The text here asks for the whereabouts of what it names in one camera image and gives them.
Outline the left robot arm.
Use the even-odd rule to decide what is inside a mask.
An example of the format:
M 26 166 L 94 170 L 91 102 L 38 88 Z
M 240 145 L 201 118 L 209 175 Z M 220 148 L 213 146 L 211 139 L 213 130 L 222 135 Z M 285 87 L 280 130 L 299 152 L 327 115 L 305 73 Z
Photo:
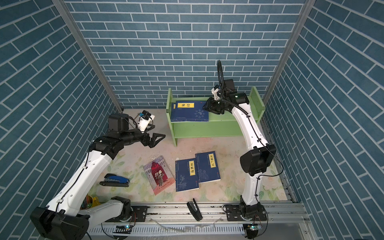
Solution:
M 143 111 L 137 122 L 127 114 L 109 116 L 107 133 L 91 143 L 86 157 L 66 185 L 45 207 L 32 211 L 30 219 L 42 237 L 81 240 L 89 229 L 107 220 L 130 222 L 135 219 L 131 201 L 122 197 L 113 197 L 88 210 L 81 210 L 81 205 L 99 175 L 125 146 L 141 143 L 153 148 L 165 138 L 164 134 L 148 133 L 155 128 L 154 118 L 148 111 Z

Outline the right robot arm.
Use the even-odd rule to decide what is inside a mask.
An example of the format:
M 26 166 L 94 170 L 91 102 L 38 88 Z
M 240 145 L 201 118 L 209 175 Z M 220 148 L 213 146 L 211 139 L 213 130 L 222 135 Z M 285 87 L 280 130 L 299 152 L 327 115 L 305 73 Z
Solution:
M 248 150 L 240 157 L 241 167 L 247 175 L 239 204 L 240 213 L 245 220 L 266 221 L 268 214 L 260 202 L 260 187 L 275 156 L 276 147 L 263 137 L 247 95 L 235 89 L 233 80 L 224 79 L 220 60 L 217 61 L 217 68 L 219 84 L 212 88 L 214 96 L 207 100 L 204 109 L 216 115 L 223 115 L 227 111 L 235 117 Z

